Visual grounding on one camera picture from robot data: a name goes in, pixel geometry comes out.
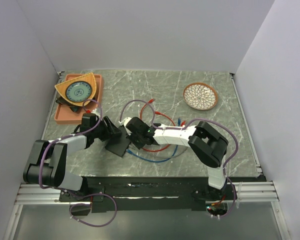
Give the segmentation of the black network switch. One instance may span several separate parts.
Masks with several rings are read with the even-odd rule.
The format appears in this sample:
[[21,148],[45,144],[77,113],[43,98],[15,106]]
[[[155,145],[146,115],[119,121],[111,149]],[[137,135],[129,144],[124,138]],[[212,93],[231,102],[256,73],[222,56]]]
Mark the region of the black network switch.
[[122,158],[130,144],[131,141],[128,139],[126,128],[122,125],[118,127],[118,130],[109,139],[105,149]]

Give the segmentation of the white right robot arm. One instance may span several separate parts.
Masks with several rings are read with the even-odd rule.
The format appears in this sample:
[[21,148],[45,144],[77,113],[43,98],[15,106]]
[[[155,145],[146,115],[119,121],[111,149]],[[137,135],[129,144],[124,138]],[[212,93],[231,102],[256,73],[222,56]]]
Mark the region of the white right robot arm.
[[218,200],[226,194],[226,176],[222,166],[229,142],[207,122],[200,121],[197,125],[188,127],[159,123],[149,126],[138,117],[127,117],[122,124],[127,138],[138,149],[146,145],[178,145],[191,148],[207,166],[209,195]]

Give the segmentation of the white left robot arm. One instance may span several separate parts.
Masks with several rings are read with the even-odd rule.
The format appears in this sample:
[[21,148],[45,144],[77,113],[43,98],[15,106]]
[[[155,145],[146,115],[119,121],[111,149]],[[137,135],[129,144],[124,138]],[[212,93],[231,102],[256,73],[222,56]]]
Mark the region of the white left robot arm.
[[42,189],[70,190],[77,201],[84,201],[89,188],[84,177],[66,171],[67,157],[89,148],[95,139],[112,140],[119,138],[122,132],[107,116],[94,113],[83,114],[78,129],[79,132],[55,140],[36,140],[23,171],[23,180],[38,184]]

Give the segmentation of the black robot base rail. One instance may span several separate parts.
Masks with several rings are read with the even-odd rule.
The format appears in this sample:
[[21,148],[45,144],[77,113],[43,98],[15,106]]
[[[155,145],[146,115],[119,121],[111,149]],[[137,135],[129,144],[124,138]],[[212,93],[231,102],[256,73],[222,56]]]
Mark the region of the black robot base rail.
[[62,191],[62,203],[85,203],[93,213],[107,211],[183,210],[205,211],[207,202],[237,200],[234,185],[218,190],[207,177],[86,177],[74,196]]

